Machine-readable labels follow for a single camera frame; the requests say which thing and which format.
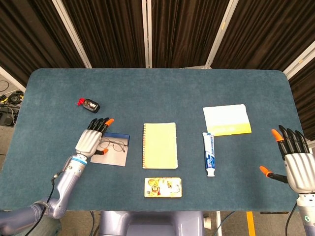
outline robotic hand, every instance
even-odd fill
[[[307,236],[315,236],[315,158],[310,153],[304,136],[279,125],[283,137],[273,129],[274,135],[287,176],[274,174],[265,167],[260,170],[266,177],[288,183],[291,189],[299,194],[296,203]]]
[[[102,151],[96,149],[107,128],[113,122],[114,119],[110,118],[94,119],[90,122],[88,128],[83,131],[79,142],[75,147],[76,154],[69,157],[63,169],[56,173],[52,178],[54,190],[54,180],[63,173],[62,178],[57,185],[57,190],[60,196],[59,199],[50,199],[53,193],[52,190],[49,198],[46,198],[44,201],[37,201],[30,206],[15,211],[0,212],[1,235],[12,235],[34,225],[30,230],[32,231],[44,214],[54,219],[63,217],[67,209],[72,189],[84,171],[87,159],[95,153],[103,154]]]

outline floor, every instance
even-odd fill
[[[0,82],[0,91],[6,88],[5,83]],[[0,95],[15,90],[13,85]],[[5,162],[5,154],[8,151],[14,128],[0,126],[0,171]],[[95,227],[99,223],[99,212],[95,211]],[[212,236],[215,232],[215,212],[205,212],[212,220],[212,229],[205,230],[206,236]],[[221,212],[224,219],[229,212]],[[284,228],[288,214],[262,215],[259,212],[253,213],[255,233],[257,236],[284,236]],[[92,227],[92,218],[88,211],[68,211],[61,219],[62,231],[59,236],[88,236]],[[222,233],[224,236],[247,236],[249,235],[246,212],[236,212],[223,224]],[[288,227],[289,236],[304,236],[304,228],[299,213],[295,212]]]

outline orange fingertip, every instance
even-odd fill
[[[115,120],[113,118],[109,119],[105,124],[110,126]]]
[[[269,173],[272,173],[271,171],[269,171],[269,170],[268,170],[266,167],[264,167],[264,166],[260,166],[259,169],[260,169],[261,172],[263,172],[263,174],[264,174],[266,177],[268,177],[268,174],[269,174]]]
[[[279,134],[279,132],[275,129],[272,129],[271,130],[271,133],[272,135],[275,137],[276,141],[279,142],[279,141],[283,141],[283,137],[281,136],[281,134]]]

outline table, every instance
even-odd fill
[[[77,107],[79,98],[101,106]],[[251,134],[215,137],[216,176],[206,177],[203,107],[245,104]],[[130,135],[125,167],[89,163],[69,210],[291,210],[297,195],[267,179],[264,165],[285,174],[270,130],[301,130],[289,83],[275,70],[39,69],[32,73],[0,175],[0,208],[48,196],[54,173],[75,153],[94,118],[113,117],[108,132]],[[142,127],[175,122],[179,167],[142,169]],[[180,199],[145,199],[145,177],[181,177]]]

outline yellow notebook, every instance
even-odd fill
[[[176,169],[176,124],[143,125],[142,167],[144,169]]]

